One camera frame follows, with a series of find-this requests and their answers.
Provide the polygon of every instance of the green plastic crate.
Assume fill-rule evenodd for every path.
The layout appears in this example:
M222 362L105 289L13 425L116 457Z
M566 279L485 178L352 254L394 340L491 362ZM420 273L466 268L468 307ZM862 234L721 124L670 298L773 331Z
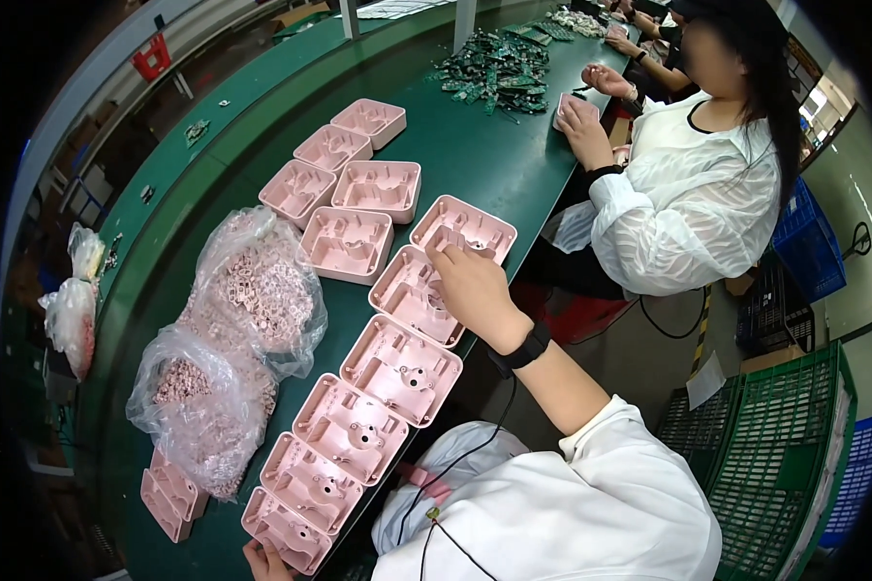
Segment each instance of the green plastic crate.
M723 532L721 581L797 579L846 468L856 389L842 345L742 378L708 499Z
M688 409L688 389L675 389L656 435L686 460L705 494L730 438L732 421L727 418L733 417L738 406L740 381L739 377L727 379L717 393L693 410Z

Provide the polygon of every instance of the small pink plastic piece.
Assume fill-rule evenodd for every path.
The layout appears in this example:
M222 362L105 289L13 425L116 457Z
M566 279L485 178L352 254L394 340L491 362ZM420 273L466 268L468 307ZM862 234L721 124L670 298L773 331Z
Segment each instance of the small pink plastic piece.
M191 482L184 471L168 462L157 446L151 455L149 471L152 479L183 519L194 520L203 515L210 494Z
M387 214L319 207L300 245L317 274L357 285L372 285L384 270L394 224Z
M327 373L294 418L294 435L358 482L374 486L407 437L407 423Z
M339 375L355 389L425 428L462 373L462 360L387 315L377 314L359 335Z
M552 116L552 126L558 129L558 131L561 131L561 127L559 127L559 116L564 115L564 111L562 108L565 107L568 103L574 103L578 110L586 110L594 117L601 119L601 110L599 110L596 106L592 105L585 99L579 99L578 97L570 93L562 93L559 97L559 107L557 107L555 110L556 114Z
M329 205L335 191L336 174L291 159L258 192L258 199L275 214L304 229L313 210Z
M372 158L372 142L368 136L324 125L294 150L294 158L338 177L349 162Z
M311 527L261 486L255 487L245 505L243 528L262 544L271 543L282 561L304 575L316 571L333 546L332 538Z
M348 473L317 456L288 431L271 448L260 480L283 505L327 535L338 534L365 491Z
M331 121L333 125L367 135L372 147L380 150L407 129L407 111L372 99L359 99Z
M349 162L333 193L333 205L383 212L397 224L417 213L420 165L415 162Z
M142 471L140 495L151 516L155 518L172 543L179 543L190 535L192 522L181 517L181 513L171 504L168 494L163 491L158 482L155 482L149 469Z
M517 229L502 219L458 198L442 195L410 232L410 244L419 248L466 245L500 264L517 240Z
M442 305L439 292L433 288L433 283L438 280L439 273L426 252L416 246L402 246L372 286L368 302L378 312L391 315L443 347L452 349L465 327Z

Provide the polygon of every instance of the woman's right hand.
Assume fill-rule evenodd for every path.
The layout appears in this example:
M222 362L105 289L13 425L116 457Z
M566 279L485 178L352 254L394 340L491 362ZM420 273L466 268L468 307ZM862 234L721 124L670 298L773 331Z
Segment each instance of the woman's right hand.
M633 90L627 79L603 64L589 64L581 72L581 80L598 92L618 99L626 99Z

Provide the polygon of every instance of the green workbench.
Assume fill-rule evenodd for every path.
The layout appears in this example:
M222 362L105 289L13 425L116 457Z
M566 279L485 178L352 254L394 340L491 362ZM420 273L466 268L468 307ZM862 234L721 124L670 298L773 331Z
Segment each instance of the green workbench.
M484 29L535 19L548 9L547 3L534 2L500 9L481 4L476 27ZM150 438L124 413L142 350L183 309L198 253L211 230L231 210L257 204L261 187L319 125L360 97L406 108L407 130L375 158L421 164L419 215L448 193L513 224L519 236L504 265L509 279L535 241L575 166L564 136L551 127L559 93L580 86L579 73L588 62L622 70L627 59L601 40L552 43L551 71L544 79L552 106L545 113L517 115L516 124L503 114L486 116L480 101L456 103L439 83L423 82L431 63L444 58L445 47L452 45L453 16L454 5L447 5L398 21L362 21L363 28L375 30L349 44L341 42L341 22L331 19L282 43L213 91L208 98L213 102L202 103L187 117L187 122L211 122L201 143L187 149L184 123L165 137L110 212L101 235L110 241L123 234L120 265L101 281L104 303L93 370L81 389L76 417L77 439L87 449L79 453L76 471L99 507L105 534L125 554L132 578L247 578L241 546L248 534L240 517L258 484L259 469L278 434L290 429L316 379L337 372L374 313L368 287L322 279L330 321L326 337L315 351L310 375L280 384L265 445L252 460L239 504L211 501L188 540L168 541L139 496L142 469L152 452ZM631 38L637 36L631 31ZM308 48L312 53L304 56ZM309 56L313 64L297 61ZM283 75L276 70L281 66L286 67ZM273 75L277 87L260 85L267 75ZM231 106L219 108L221 99ZM604 110L607 98L592 91L590 99ZM145 185L156 189L148 205L139 200ZM407 243L411 227L396 227L392 254ZM464 356L473 341L468 334L455 351ZM368 490L338 540L371 497L382 492L379 487Z

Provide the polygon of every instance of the white plastic bag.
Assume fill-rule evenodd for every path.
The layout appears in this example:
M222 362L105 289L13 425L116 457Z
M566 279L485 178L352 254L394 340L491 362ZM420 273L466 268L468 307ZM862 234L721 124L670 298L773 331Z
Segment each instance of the white plastic bag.
M197 261L191 318L210 336L240 333L278 380L305 378L326 331L320 279L300 230L258 205L234 211Z
M234 500L265 434L261 394L247 379L253 371L191 331L168 325L142 352L126 417L191 481Z
M96 286L70 278L58 292L40 297L39 305L46 310L46 337L55 351L65 353L74 376L83 381L93 360Z
M71 276L85 281L92 280L103 261L104 249L104 243L96 232L75 222L68 237Z

